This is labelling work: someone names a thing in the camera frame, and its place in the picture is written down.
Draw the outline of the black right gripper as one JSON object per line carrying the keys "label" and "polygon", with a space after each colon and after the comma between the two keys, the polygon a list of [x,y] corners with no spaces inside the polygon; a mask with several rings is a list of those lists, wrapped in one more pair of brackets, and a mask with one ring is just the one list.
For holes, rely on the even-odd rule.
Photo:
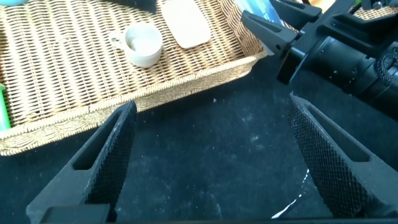
{"label": "black right gripper", "polygon": [[289,84],[297,70],[310,57],[317,44],[325,39],[317,29],[327,21],[322,16],[322,9],[291,0],[270,0],[279,17],[293,28],[268,21],[263,17],[243,11],[242,22],[270,51],[283,59],[278,79]]}

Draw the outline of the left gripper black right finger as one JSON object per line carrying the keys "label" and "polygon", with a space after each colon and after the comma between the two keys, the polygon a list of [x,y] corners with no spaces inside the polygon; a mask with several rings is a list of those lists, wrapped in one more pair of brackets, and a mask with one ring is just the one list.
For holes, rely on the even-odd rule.
{"label": "left gripper black right finger", "polygon": [[334,217],[397,217],[397,171],[309,101],[289,95],[286,116]]}

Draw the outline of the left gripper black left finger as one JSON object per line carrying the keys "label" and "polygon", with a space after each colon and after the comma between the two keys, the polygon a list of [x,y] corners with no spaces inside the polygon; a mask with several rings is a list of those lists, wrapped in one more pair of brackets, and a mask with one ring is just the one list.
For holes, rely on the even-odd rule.
{"label": "left gripper black left finger", "polygon": [[137,125],[130,101],[117,108],[28,204],[32,223],[106,223],[115,211]]}

